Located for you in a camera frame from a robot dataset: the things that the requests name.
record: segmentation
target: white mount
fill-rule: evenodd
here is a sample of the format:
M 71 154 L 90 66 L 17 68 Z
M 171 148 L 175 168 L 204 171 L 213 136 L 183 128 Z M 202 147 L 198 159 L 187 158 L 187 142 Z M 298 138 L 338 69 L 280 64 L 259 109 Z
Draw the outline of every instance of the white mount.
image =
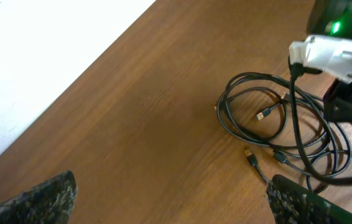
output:
M 310 35 L 289 46 L 290 64 L 316 68 L 349 84 L 352 82 L 352 40 Z

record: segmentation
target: white wall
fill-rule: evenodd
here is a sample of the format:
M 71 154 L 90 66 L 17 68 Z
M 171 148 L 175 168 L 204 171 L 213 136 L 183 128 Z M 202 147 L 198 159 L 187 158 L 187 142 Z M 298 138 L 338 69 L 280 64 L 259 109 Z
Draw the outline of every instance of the white wall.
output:
M 154 0 L 0 0 L 0 154 Z

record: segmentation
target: white surface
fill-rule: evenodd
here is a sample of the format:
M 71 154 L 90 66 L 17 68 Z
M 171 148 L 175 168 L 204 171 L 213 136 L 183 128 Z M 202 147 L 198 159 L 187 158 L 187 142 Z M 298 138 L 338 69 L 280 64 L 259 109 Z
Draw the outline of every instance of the white surface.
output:
M 154 0 L 0 0 L 0 155 Z
M 349 84 L 352 82 L 352 40 L 310 35 L 289 46 L 290 63 L 302 63 Z

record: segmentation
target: wood grain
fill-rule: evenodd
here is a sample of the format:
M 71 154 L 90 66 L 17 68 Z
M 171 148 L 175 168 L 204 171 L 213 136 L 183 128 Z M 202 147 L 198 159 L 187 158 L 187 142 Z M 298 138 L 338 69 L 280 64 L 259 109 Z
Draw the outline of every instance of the wood grain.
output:
M 70 223 L 273 223 L 266 186 L 241 147 L 269 177 L 299 175 L 270 149 L 231 137 L 213 105 L 237 73 L 289 79 L 288 46 L 305 38 L 312 4 L 158 0 L 0 157 L 0 202 L 71 170 L 79 193 Z M 331 82 L 304 76 L 297 85 L 322 95 Z M 253 118 L 271 105 L 266 95 L 234 105 L 249 128 L 276 130 L 277 113 Z M 316 123 L 300 111 L 310 139 Z M 278 142 L 293 145 L 293 137 L 289 126 Z M 352 187 L 323 196 L 352 212 Z

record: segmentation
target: green light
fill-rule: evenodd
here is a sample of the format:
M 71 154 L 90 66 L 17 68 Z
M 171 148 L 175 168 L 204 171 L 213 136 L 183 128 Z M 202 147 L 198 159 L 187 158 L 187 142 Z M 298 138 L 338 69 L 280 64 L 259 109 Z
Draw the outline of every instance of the green light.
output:
M 332 25 L 331 33 L 335 34 L 340 30 L 341 22 L 336 22 Z

